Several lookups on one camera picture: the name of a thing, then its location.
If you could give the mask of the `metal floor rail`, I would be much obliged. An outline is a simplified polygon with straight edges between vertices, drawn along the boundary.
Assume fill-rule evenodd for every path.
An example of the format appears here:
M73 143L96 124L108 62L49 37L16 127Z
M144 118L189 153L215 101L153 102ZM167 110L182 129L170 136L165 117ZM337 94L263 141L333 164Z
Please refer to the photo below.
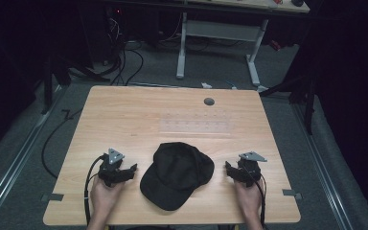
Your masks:
M56 86L51 105L37 100L10 127L0 142L0 207L28 161L35 142L54 107L66 92L66 86Z
M333 211L333 215L335 220L339 226L340 230L354 230L353 225L348 217L348 214L345 210L343 202L341 200L341 196L337 191L334 182L325 166L325 163L322 159L322 156L319 152L317 145L314 142L314 139L311 134L308 133L305 122L303 110L299 105L291 105L291 109L296 117L299 127L302 129L306 142L308 143L310 149L310 157L312 159L312 163L316 170L317 176L325 193L325 196L328 200L328 203Z

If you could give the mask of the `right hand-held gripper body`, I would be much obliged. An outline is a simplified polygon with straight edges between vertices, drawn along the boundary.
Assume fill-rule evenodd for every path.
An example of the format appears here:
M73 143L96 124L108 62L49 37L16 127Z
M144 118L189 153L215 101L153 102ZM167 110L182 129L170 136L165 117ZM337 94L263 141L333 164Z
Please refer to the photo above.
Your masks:
M241 182L247 187L252 186L262 177L259 162L266 162L267 159L255 151L240 154L238 169L241 171Z

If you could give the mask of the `white-legged wooden desk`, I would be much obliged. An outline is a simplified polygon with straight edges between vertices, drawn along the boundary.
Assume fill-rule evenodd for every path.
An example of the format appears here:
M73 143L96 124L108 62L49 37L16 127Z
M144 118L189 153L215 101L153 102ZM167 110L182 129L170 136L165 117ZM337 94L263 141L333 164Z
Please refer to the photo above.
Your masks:
M121 3L128 6L155 7L161 10L171 8L181 11L180 50L176 68L178 79L185 77L185 45L188 36L252 42L254 47L245 58L252 84L257 87L261 87L261 83L255 66L255 58L265 35L269 22L268 17L272 14L276 16L305 16L311 11L305 2L299 6L295 5L292 0L167 0L166 3L157 3L156 0L121 0ZM220 14L223 14L223 11L232 14L241 14L242 11L245 11L245 13L253 15L260 13L263 18L260 25L250 26L209 19L189 19L187 13L190 10Z

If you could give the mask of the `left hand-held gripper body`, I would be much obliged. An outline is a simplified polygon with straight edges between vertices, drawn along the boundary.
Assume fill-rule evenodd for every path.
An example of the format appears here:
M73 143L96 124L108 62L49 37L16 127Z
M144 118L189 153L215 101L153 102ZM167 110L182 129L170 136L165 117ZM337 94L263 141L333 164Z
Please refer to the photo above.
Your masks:
M108 153L103 156L98 177L107 187L128 180L128 173L120 170L124 158L125 156L115 149L109 149Z

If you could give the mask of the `grey tape strip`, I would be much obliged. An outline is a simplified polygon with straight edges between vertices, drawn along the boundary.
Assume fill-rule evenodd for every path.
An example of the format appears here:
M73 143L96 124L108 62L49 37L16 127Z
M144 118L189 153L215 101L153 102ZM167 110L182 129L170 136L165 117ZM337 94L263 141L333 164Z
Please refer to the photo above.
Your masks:
M62 201L63 195L62 194L44 194L41 197L41 201L48 202L48 201Z
M303 199L303 196L301 193L297 193L296 191L292 189L283 189L282 192L284 196L293 196L296 200Z

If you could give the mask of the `clear plastic sheet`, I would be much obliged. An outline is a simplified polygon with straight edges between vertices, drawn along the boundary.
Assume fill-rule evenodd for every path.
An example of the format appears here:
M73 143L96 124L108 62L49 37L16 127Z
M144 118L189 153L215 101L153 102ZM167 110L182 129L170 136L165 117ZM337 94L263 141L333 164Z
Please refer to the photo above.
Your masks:
M167 110L159 120L165 133L226 135L232 126L231 114L221 109Z

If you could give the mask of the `person's left hand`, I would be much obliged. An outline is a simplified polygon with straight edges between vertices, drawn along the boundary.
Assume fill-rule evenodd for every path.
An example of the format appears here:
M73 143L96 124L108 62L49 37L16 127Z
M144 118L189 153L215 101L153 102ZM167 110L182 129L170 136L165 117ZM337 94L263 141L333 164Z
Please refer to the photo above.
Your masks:
M121 182L108 187L98 176L94 178L91 189L91 202L93 204L94 217L105 218L111 213L117 204L124 185L125 183Z

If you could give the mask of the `black baseball cap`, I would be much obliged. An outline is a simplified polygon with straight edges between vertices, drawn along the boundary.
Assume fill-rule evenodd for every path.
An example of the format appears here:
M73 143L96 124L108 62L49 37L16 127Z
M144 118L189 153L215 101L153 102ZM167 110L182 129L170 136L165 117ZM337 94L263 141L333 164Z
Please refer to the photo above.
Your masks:
M182 142L162 143L140 182L144 197L165 211L178 210L214 173L213 160Z

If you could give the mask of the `black metal stand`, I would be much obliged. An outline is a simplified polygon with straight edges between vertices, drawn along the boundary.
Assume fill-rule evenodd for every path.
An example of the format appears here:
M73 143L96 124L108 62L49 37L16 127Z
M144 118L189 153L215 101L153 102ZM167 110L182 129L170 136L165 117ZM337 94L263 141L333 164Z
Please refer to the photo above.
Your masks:
M305 113L303 116L303 124L306 132L312 135L311 121L314 112L314 97L315 85L317 82L317 75L302 75L292 80L285 80L284 82L270 87L263 92L260 92L261 97L269 96L276 92L281 92L286 89L290 90L288 101L291 104L305 104Z
M43 114L46 114L53 105L53 79L56 79L60 86L69 86L71 83L67 62L61 56L48 56L43 65Z

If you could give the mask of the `person's right hand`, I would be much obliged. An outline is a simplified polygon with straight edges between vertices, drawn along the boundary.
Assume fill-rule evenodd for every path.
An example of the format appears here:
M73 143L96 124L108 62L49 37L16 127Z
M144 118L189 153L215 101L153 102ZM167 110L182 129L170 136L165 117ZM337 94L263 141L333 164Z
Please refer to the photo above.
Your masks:
M241 213L245 219L260 219L260 209L262 205L262 182L247 187L239 181L234 182L236 197Z

